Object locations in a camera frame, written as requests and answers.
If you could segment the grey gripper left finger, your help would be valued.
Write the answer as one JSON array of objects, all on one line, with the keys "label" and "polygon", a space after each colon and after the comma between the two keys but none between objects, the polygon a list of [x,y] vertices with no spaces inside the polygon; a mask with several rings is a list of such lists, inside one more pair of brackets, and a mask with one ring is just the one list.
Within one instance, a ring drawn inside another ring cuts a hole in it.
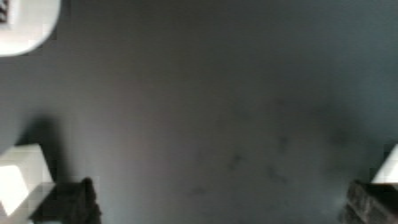
[{"label": "grey gripper left finger", "polygon": [[30,215],[34,224],[101,224],[92,179],[59,183]]}]

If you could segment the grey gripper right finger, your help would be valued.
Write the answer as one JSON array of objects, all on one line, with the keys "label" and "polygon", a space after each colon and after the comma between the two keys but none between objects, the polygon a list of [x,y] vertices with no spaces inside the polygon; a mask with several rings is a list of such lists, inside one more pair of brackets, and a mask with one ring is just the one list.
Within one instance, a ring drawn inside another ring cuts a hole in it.
[{"label": "grey gripper right finger", "polygon": [[350,183],[341,224],[398,224],[398,189],[393,185]]}]

